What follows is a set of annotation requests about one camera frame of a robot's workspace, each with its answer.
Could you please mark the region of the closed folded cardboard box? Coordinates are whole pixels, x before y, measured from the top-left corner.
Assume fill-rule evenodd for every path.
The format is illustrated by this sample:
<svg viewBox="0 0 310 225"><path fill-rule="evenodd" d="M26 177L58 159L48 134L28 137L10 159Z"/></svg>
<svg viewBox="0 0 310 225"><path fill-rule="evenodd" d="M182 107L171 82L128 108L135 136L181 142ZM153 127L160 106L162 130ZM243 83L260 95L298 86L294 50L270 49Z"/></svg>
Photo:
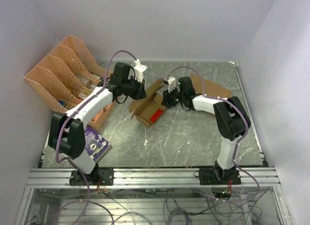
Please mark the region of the closed folded cardboard box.
<svg viewBox="0 0 310 225"><path fill-rule="evenodd" d="M192 80L193 87L196 94L202 94L202 81L197 74L191 74L190 79ZM204 81L204 93L208 96L228 98L231 94L231 90L227 89L219 84L209 81L203 78Z"/></svg>

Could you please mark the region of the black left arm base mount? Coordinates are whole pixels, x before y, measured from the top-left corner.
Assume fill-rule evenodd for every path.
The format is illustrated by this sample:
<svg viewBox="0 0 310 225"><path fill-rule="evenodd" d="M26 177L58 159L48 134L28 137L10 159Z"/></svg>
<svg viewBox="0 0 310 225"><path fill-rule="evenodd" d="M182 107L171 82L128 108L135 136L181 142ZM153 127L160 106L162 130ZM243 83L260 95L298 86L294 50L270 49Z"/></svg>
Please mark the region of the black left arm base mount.
<svg viewBox="0 0 310 225"><path fill-rule="evenodd" d="M114 181L114 171L112 168L99 167L91 174L85 174L89 185L112 186ZM69 179L70 186L86 186L86 181L78 170L71 172Z"/></svg>

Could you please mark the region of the pink plastic desk organizer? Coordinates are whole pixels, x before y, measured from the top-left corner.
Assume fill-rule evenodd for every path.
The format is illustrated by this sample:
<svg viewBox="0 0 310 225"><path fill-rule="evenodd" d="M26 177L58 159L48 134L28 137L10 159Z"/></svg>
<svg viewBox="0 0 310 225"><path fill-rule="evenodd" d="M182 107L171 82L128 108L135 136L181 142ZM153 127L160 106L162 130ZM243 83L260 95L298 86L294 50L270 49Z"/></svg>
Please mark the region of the pink plastic desk organizer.
<svg viewBox="0 0 310 225"><path fill-rule="evenodd" d="M110 75L97 64L81 39L68 35L24 78L52 111L64 113Z"/></svg>

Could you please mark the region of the red block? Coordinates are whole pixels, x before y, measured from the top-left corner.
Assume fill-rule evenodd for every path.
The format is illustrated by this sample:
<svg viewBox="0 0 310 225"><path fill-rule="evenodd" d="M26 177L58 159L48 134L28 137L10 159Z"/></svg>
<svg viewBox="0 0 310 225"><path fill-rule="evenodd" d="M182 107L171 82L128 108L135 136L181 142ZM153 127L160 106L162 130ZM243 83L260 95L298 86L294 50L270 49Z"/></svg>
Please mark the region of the red block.
<svg viewBox="0 0 310 225"><path fill-rule="evenodd" d="M155 113L150 117L150 121L154 123L162 113L163 113L162 109L157 109Z"/></svg>

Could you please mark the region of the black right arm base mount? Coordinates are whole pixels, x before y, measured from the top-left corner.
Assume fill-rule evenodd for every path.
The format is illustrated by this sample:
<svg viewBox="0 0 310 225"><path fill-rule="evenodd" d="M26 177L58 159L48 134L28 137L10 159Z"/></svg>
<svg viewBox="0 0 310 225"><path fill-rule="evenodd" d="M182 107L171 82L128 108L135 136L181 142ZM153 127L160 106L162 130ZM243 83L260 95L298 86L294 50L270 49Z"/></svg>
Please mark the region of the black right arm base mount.
<svg viewBox="0 0 310 225"><path fill-rule="evenodd" d="M241 184L239 171L234 168L224 174L214 167L200 168L198 170L198 178L200 185L228 185L229 180L232 185Z"/></svg>

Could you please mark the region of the cardboard box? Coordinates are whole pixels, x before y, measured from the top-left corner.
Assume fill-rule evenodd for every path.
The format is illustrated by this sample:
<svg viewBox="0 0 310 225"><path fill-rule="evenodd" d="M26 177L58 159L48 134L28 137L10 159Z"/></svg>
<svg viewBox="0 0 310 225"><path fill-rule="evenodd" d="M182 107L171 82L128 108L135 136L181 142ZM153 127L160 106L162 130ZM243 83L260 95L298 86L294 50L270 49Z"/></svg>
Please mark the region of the cardboard box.
<svg viewBox="0 0 310 225"><path fill-rule="evenodd" d="M135 116L140 123L150 128L154 124L150 121L150 117L155 111L157 109L162 109L163 112L166 110L166 107L161 105L163 96L158 92L164 85L164 79L158 79L145 90L146 98L133 100L128 109L132 113L131 118Z"/></svg>
<svg viewBox="0 0 310 225"><path fill-rule="evenodd" d="M202 94L202 81L197 74L191 74L190 79L192 80L193 87L196 94ZM204 93L208 96L228 98L231 94L231 90L227 89L219 84L209 81L203 78L204 81Z"/></svg>

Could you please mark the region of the aluminium frame rail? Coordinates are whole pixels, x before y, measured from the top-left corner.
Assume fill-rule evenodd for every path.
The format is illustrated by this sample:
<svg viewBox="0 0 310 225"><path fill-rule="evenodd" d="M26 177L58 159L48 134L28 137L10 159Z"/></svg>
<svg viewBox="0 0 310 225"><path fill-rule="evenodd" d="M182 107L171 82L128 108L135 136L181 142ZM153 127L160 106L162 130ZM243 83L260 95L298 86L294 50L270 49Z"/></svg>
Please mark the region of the aluminium frame rail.
<svg viewBox="0 0 310 225"><path fill-rule="evenodd" d="M32 169L26 181L26 188L73 189L70 168ZM273 167L245 168L231 178L234 187L280 186L278 174ZM206 188L228 186L228 180L199 177L197 168L114 168L112 176L102 183L90 185L91 189L151 189L151 188Z"/></svg>

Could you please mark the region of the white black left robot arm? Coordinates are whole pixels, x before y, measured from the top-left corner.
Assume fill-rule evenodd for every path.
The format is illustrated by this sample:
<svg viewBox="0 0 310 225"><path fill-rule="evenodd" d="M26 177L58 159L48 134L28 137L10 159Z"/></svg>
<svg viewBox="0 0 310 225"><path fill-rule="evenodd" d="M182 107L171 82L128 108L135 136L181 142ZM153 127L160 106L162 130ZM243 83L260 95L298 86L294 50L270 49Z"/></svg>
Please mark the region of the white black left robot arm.
<svg viewBox="0 0 310 225"><path fill-rule="evenodd" d="M65 113L55 112L52 116L48 145L80 169L81 178L88 185L98 181L99 173L97 164L85 150L86 126L102 108L121 95L133 100L146 98L144 73L147 66L139 60L134 64L117 62L112 74L99 82L86 99Z"/></svg>

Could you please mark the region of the purple book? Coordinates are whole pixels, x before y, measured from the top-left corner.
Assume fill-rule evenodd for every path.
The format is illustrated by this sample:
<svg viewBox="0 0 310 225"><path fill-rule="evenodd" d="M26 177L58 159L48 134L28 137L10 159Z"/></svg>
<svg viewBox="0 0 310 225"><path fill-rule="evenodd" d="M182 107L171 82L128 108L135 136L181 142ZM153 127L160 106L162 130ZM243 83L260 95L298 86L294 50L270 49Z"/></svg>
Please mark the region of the purple book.
<svg viewBox="0 0 310 225"><path fill-rule="evenodd" d="M90 126L85 128L84 134L85 150L91 159L97 163L109 152L112 145Z"/></svg>

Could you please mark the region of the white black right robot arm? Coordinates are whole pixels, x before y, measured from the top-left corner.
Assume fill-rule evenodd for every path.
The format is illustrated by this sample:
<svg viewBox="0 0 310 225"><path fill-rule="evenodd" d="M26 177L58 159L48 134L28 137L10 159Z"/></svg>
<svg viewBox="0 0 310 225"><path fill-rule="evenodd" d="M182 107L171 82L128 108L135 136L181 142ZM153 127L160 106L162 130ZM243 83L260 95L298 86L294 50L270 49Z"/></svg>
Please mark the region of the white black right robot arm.
<svg viewBox="0 0 310 225"><path fill-rule="evenodd" d="M251 126L241 101L236 96L221 98L196 93L190 77L176 80L170 76L164 83L168 88L163 92L161 105L171 108L181 104L186 111L203 111L215 116L222 143L213 177L219 184L226 183L236 169L238 146Z"/></svg>

